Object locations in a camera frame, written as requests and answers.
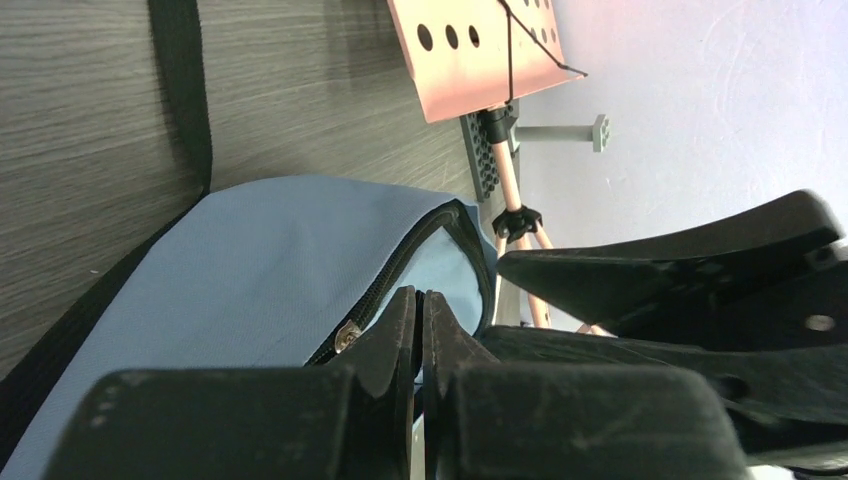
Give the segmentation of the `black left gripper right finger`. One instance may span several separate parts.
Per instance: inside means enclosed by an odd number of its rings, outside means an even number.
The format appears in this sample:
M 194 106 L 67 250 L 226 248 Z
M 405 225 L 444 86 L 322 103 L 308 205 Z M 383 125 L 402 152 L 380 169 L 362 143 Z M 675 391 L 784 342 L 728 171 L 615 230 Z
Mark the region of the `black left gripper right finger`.
M 422 297 L 430 479 L 745 479 L 723 405 L 699 374 L 648 365 L 497 360 L 445 297 Z

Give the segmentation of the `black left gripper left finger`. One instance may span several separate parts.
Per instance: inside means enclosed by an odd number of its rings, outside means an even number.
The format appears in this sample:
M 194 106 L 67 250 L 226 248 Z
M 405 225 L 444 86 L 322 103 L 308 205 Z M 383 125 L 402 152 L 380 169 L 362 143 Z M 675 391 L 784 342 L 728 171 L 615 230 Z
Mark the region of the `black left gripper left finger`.
M 124 370 L 69 421 L 48 479 L 406 479 L 418 294 L 326 364 Z

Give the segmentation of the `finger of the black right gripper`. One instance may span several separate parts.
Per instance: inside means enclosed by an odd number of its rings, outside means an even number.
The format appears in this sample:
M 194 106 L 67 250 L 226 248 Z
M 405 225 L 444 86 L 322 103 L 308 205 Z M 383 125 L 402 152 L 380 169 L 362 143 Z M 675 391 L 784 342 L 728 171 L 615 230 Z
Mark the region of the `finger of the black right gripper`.
M 847 340 L 847 255 L 827 205 L 799 190 L 688 230 L 624 243 L 513 251 L 506 280 L 629 339 L 710 351 Z
M 503 361 L 679 367 L 704 376 L 723 398 L 754 458 L 839 457 L 847 452 L 847 347 L 761 352 L 698 348 L 495 326 L 480 342 Z

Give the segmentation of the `blue grey student backpack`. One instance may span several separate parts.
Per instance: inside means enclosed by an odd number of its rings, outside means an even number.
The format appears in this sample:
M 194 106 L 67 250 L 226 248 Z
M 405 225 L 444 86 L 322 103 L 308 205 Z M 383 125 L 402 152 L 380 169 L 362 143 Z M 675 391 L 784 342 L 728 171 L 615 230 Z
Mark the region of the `blue grey student backpack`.
M 212 192 L 197 4 L 148 8 L 176 137 L 204 188 L 2 381 L 2 477 L 48 479 L 65 428 L 108 374 L 320 366 L 370 329 L 403 287 L 418 294 L 412 448 L 424 421 L 423 295 L 442 294 L 472 338 L 493 319 L 496 254 L 477 207 L 447 193 L 322 175 Z

